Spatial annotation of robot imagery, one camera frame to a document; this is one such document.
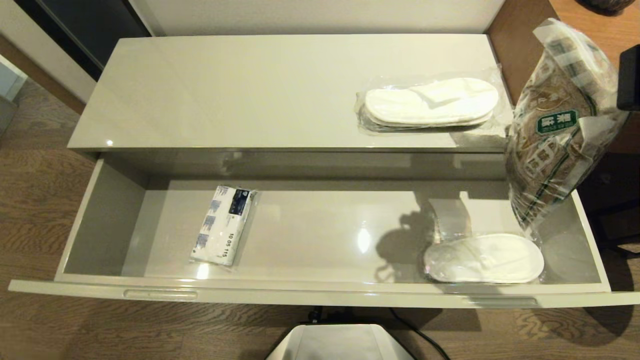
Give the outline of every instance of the power cord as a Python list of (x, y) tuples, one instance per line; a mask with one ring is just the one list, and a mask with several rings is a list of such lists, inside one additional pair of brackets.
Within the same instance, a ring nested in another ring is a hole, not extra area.
[(389, 308), (389, 311), (391, 311), (391, 314), (394, 316), (394, 318), (396, 318), (396, 320), (398, 320), (399, 322), (403, 323), (405, 326), (407, 326), (409, 329), (413, 330), (416, 334), (420, 335), (423, 339), (425, 339), (427, 342), (429, 342), (436, 350), (438, 350), (438, 352), (440, 353), (440, 355), (445, 359), (445, 360), (451, 360), (451, 358), (447, 355), (447, 353), (444, 351), (444, 349), (442, 347), (440, 347), (440, 345), (438, 345), (437, 342), (435, 342), (433, 339), (431, 339), (429, 336), (426, 336), (422, 331), (418, 330), (418, 328), (416, 328), (415, 326), (413, 326), (411, 323), (409, 323), (408, 321), (406, 321), (405, 319), (401, 318), (400, 316), (398, 316), (396, 314), (396, 312), (394, 311), (393, 307)]

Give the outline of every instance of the floor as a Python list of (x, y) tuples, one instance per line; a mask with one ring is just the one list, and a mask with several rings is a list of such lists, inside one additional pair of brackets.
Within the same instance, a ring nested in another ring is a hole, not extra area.
[[(93, 161), (65, 149), (78, 115), (28, 81), (0, 138), (0, 360), (264, 359), (308, 306), (189, 304), (7, 292), (54, 277)], [(606, 250), (616, 290), (640, 289), (640, 259)], [(325, 308), (325, 314), (343, 311)], [(452, 359), (639, 359), (640, 306), (400, 309)], [(388, 309), (354, 308), (419, 359), (439, 359)]]

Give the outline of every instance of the white wall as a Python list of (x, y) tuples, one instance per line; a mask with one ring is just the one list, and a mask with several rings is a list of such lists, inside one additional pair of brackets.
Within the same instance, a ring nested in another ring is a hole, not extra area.
[(0, 33), (80, 100), (95, 81), (12, 0), (0, 0)]
[(156, 36), (483, 33), (504, 0), (131, 0)]

